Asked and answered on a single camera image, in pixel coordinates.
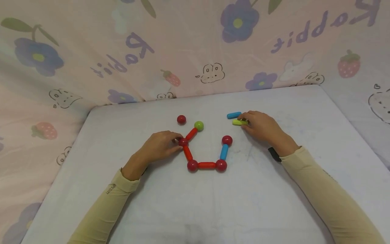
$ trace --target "green ball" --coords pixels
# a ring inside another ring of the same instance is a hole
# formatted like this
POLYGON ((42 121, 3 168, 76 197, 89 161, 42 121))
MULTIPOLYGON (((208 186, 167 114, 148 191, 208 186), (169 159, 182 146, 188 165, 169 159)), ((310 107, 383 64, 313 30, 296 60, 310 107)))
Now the green ball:
POLYGON ((202 121, 196 121, 195 124, 194 124, 194 127, 195 127, 198 131, 202 131, 202 130, 203 130, 203 122, 202 122, 202 121))

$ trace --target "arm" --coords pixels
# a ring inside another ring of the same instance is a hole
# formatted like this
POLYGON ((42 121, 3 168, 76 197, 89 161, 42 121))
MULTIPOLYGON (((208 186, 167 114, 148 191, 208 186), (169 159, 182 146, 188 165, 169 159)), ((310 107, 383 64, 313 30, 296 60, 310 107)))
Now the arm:
POLYGON ((242 126, 254 138, 267 141, 328 227, 336 244, 384 244, 382 236, 359 205, 330 177, 303 147, 282 131, 276 121, 258 111, 243 113, 242 126))
POLYGON ((130 194, 137 189, 139 178, 147 166, 166 158, 182 147, 169 142, 183 137, 170 131, 154 133, 145 144, 117 171, 111 183, 88 210, 68 244, 105 244, 130 194))
POLYGON ((304 148, 281 157, 282 165, 324 221, 336 244, 384 244, 359 205, 304 148))

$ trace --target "magnetic building toy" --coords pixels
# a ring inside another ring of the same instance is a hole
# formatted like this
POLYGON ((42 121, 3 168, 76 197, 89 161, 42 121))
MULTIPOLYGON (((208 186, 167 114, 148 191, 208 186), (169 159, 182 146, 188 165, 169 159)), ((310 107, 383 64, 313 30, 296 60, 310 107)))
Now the magnetic building toy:
POLYGON ((194 136, 203 130, 203 122, 197 121, 194 124, 194 128, 188 133, 185 138, 179 140, 179 145, 183 147, 184 155, 188 161, 187 169, 190 172, 196 172, 198 169, 216 169, 219 172, 224 172, 227 168, 226 157, 229 150, 229 146, 233 143, 233 139, 229 135, 225 135, 222 138, 222 150, 220 154, 220 159, 216 162, 197 162, 193 159, 188 143, 194 136))

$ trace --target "red stick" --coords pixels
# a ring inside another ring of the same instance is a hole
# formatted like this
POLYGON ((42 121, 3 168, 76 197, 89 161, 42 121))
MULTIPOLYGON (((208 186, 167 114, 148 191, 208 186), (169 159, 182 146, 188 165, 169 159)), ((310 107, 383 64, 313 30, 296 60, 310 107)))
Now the red stick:
POLYGON ((188 135, 186 136, 186 139, 187 139, 188 141, 190 141, 190 140, 196 135, 196 133, 198 133, 198 129, 196 129, 196 128, 192 129, 192 130, 188 133, 188 135))
POLYGON ((199 169, 215 169, 215 163, 214 162, 199 162, 198 168, 199 169))
POLYGON ((190 148, 188 146, 183 146, 184 155, 186 156, 187 161, 193 160, 190 148))

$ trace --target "magnetic ball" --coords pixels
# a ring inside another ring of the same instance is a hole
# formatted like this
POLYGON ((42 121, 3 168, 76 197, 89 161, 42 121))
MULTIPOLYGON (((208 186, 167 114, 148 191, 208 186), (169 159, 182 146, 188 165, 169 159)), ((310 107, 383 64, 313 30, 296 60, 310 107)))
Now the magnetic ball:
POLYGON ((198 170, 198 162, 196 160, 190 160, 188 161, 187 163, 187 169, 190 171, 190 172, 195 172, 196 170, 198 170))
POLYGON ((202 121, 196 121, 195 124, 194 124, 194 127, 198 130, 198 131, 202 131, 203 130, 203 122, 202 121))
POLYGON ((179 146, 188 146, 188 140, 187 139, 185 139, 185 138, 181 138, 180 140, 179 140, 179 146))
POLYGON ((224 172, 227 168, 227 163, 225 160, 223 159, 218 159, 216 162, 215 162, 215 168, 217 169, 218 172, 224 172))
POLYGON ((232 143, 233 138, 231 136, 225 135, 224 137, 222 137, 222 144, 227 144, 228 146, 230 146, 232 143))
POLYGON ((181 125, 184 125, 186 123, 187 119, 184 115, 179 115, 177 117, 177 122, 181 125))

